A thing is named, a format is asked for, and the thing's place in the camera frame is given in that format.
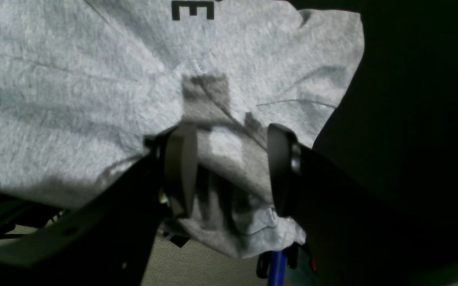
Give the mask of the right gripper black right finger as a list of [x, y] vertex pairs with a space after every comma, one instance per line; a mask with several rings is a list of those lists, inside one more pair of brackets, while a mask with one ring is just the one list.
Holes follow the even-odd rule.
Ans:
[[267, 130], [275, 210], [294, 219], [322, 286], [458, 286], [458, 235], [376, 197], [281, 124]]

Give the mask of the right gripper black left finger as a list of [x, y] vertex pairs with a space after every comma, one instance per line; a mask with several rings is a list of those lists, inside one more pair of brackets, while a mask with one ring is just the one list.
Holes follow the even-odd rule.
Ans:
[[138, 286], [158, 227], [192, 214], [196, 126], [179, 124], [106, 191], [53, 226], [0, 247], [0, 286]]

